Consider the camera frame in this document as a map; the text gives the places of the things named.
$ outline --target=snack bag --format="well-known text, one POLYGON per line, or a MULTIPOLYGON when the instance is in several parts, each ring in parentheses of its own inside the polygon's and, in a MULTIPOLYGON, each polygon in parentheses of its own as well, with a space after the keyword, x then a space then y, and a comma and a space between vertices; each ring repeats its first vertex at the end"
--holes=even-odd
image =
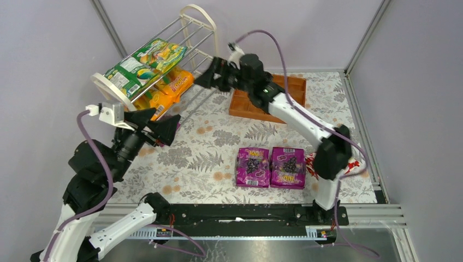
POLYGON ((164 74, 183 59, 187 49, 185 46, 168 43, 157 38, 137 50, 133 57, 141 63, 156 69, 156 72, 164 74))
POLYGON ((156 113, 151 118, 151 121, 155 121, 174 104, 174 101, 171 96, 159 90, 149 90, 133 104, 138 110, 156 108, 156 113))
POLYGON ((305 165, 303 149, 274 147, 270 187, 303 189, 305 165))
POLYGON ((168 77, 170 81, 163 78, 156 83, 156 88, 164 94, 172 96, 174 103, 178 103, 181 95, 193 85, 194 77, 190 72, 180 67, 173 68, 168 77))
POLYGON ((129 99, 143 86, 152 83, 156 75, 133 57, 118 63, 104 74, 129 99))
POLYGON ((269 187, 269 150, 245 147, 236 158, 236 185, 239 187, 269 187))

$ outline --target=tabletop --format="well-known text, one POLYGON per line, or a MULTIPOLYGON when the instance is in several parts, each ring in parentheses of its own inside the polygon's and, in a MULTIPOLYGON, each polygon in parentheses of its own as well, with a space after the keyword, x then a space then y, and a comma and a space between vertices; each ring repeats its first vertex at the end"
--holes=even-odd
MULTIPOLYGON (((358 141, 339 73, 292 74, 307 80, 305 108, 334 125, 345 124, 358 141)), ((231 93, 193 86, 169 114, 180 114, 182 126, 168 147, 145 145, 124 176, 110 203, 138 203, 149 192, 160 192, 171 204, 303 204, 318 190, 317 178, 306 175, 305 189, 243 188, 235 185, 234 166, 241 147, 274 146, 315 149, 286 124, 228 115, 231 93)), ((345 179, 342 203, 376 203, 366 172, 345 179)))

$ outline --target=floral pattern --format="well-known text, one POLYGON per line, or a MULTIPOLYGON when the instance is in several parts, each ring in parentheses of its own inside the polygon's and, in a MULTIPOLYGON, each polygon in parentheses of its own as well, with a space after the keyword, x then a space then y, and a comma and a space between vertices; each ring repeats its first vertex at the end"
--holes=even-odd
MULTIPOLYGON (((339 73, 295 76, 307 79, 305 107, 333 125, 345 124, 358 141, 339 73)), ((309 172, 303 190, 235 185, 236 155, 241 147, 295 147, 303 148, 306 155, 315 150, 285 124, 228 115, 231 98, 229 93, 190 88, 168 112, 182 116, 174 143, 170 147, 145 145, 124 181, 116 184, 119 190, 110 202, 137 203, 146 193, 160 192, 172 204, 311 203, 318 183, 309 172)), ((360 160, 356 151, 354 158, 360 160)), ((376 203, 369 175, 343 180, 340 199, 342 203, 376 203)))

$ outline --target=barcode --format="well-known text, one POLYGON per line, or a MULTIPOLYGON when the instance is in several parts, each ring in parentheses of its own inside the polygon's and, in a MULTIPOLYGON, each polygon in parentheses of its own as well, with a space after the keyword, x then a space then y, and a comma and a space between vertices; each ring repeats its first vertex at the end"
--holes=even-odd
POLYGON ((158 116, 162 111, 164 111, 164 106, 163 105, 158 106, 155 116, 158 116))
POLYGON ((249 186, 257 186, 257 185, 259 185, 259 181, 246 180, 246 184, 249 185, 249 186))
POLYGON ((127 92, 127 96, 132 95, 134 92, 136 92, 138 90, 138 88, 140 88, 139 85, 137 85, 137 84, 133 85, 133 87, 131 89, 129 89, 129 91, 127 92))

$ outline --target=gray floor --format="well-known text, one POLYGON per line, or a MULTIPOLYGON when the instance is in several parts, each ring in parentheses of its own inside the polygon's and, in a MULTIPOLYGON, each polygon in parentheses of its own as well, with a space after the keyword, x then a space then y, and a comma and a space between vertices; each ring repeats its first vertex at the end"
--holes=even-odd
MULTIPOLYGON (((199 241, 207 251, 206 258, 192 257, 177 251, 148 245, 147 241, 125 240, 113 249, 103 262, 174 262, 174 261, 224 261, 224 262, 281 262, 281 261, 400 261, 393 236, 387 229, 356 229, 353 233, 345 230, 352 243, 367 245, 376 250, 380 260, 365 257, 350 247, 305 248, 316 245, 312 241, 199 241)), ((192 252, 200 252, 188 241, 169 241, 166 245, 180 247, 192 252)))

